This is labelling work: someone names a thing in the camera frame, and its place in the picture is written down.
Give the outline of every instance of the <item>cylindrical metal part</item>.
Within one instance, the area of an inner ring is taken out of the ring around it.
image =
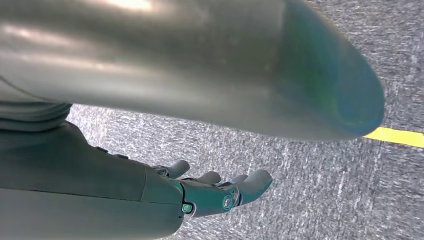
[[[27,95],[9,101],[301,140],[365,135],[384,112],[366,60],[301,0],[2,0],[0,76],[1,96]]]

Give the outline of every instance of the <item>floor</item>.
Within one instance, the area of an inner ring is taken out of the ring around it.
[[[383,126],[424,133],[424,1],[312,0],[380,77]],[[258,201],[186,220],[170,240],[424,239],[424,148],[357,139],[288,141],[149,114],[73,107],[89,142],[155,165],[183,159],[191,176],[267,169]]]

